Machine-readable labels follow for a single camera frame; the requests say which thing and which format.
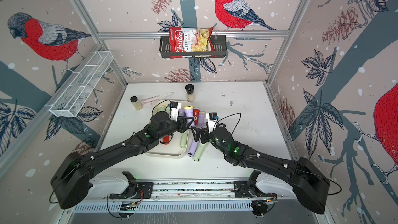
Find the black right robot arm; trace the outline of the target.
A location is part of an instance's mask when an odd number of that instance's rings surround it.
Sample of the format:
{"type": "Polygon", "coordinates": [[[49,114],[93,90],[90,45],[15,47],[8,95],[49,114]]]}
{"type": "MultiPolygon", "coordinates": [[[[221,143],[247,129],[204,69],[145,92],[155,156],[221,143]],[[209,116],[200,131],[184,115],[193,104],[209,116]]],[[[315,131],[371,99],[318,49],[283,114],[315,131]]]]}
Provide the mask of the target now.
{"type": "Polygon", "coordinates": [[[316,214],[324,214],[330,182],[308,159],[288,160],[261,153],[233,139],[225,125],[209,133],[208,128],[191,128],[196,138],[222,152],[233,166],[255,169],[283,180],[292,187],[299,203],[316,214]]]}

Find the tall purple flashlight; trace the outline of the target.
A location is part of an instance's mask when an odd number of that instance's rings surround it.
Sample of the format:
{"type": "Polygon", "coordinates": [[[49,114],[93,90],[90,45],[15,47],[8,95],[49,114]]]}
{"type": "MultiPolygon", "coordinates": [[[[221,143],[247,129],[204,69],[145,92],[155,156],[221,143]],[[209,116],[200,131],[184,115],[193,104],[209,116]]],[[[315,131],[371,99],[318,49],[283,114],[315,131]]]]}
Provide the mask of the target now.
{"type": "Polygon", "coordinates": [[[188,105],[184,107],[184,112],[186,117],[194,117],[193,116],[193,106],[192,105],[188,105]]]}

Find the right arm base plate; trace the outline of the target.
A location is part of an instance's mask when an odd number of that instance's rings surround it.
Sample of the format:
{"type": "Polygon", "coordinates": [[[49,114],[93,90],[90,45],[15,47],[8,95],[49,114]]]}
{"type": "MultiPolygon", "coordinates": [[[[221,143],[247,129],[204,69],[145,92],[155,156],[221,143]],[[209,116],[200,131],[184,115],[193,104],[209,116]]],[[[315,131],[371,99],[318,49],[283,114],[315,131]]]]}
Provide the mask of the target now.
{"type": "Polygon", "coordinates": [[[273,193],[263,193],[251,181],[234,181],[232,192],[236,198],[272,198],[276,199],[277,195],[273,193]]]}

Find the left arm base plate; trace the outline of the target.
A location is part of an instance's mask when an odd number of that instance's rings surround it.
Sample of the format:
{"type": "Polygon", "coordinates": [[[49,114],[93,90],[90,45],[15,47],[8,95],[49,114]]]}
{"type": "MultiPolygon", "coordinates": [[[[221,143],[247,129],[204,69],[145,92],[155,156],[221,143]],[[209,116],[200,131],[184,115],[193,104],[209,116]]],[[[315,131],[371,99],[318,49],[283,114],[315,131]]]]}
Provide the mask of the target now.
{"type": "Polygon", "coordinates": [[[153,182],[131,183],[122,193],[110,194],[109,198],[111,200],[150,199],[153,186],[153,182]]]}

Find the green flashlight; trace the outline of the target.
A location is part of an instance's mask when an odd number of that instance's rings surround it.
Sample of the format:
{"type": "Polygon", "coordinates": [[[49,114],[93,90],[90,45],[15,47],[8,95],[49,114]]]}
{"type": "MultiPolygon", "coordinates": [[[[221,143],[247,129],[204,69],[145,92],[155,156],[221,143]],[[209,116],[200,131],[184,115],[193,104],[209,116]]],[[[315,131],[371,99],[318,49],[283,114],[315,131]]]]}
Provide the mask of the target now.
{"type": "Polygon", "coordinates": [[[158,107],[157,112],[164,112],[164,111],[165,111],[165,108],[166,108],[165,105],[160,105],[160,106],[158,107]]]}
{"type": "Polygon", "coordinates": [[[186,149],[187,148],[188,137],[189,137],[189,130],[187,130],[184,133],[182,133],[181,139],[180,139],[180,148],[181,149],[186,149]]]}
{"type": "Polygon", "coordinates": [[[203,155],[203,153],[204,153],[204,151],[205,151],[205,148],[207,147],[207,143],[206,144],[202,144],[202,143],[200,143],[199,145],[198,145],[198,147],[197,147],[197,149],[196,149],[196,152],[195,152],[195,154],[194,154],[194,156],[193,156],[193,160],[195,161],[195,162],[199,162],[200,161],[200,159],[201,159],[201,157],[202,157],[202,155],[203,155]]]}

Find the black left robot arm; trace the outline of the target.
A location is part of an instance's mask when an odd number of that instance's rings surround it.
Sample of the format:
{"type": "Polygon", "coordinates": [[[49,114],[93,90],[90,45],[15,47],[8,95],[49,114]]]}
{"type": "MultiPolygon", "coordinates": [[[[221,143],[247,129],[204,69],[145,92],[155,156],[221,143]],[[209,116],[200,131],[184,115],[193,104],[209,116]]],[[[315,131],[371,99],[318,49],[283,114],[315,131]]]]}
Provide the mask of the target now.
{"type": "Polygon", "coordinates": [[[68,209],[84,200],[91,188],[90,180],[97,174],[125,159],[146,153],[156,147],[160,139],[175,132],[184,133],[193,124],[193,117],[171,120],[167,112],[158,112],[149,124],[125,141],[85,155],[78,152],[67,155],[50,181],[60,208],[68,209]]]}

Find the red flashlight with white logo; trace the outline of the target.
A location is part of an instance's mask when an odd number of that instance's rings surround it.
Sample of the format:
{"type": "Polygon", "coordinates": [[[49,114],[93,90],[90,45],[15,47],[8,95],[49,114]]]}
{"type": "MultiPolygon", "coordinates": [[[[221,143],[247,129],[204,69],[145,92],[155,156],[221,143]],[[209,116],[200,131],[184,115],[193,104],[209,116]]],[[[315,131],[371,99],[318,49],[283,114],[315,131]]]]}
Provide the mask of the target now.
{"type": "Polygon", "coordinates": [[[199,108],[194,108],[193,109],[194,125],[198,124],[199,113],[200,113],[200,109],[199,108]]]}

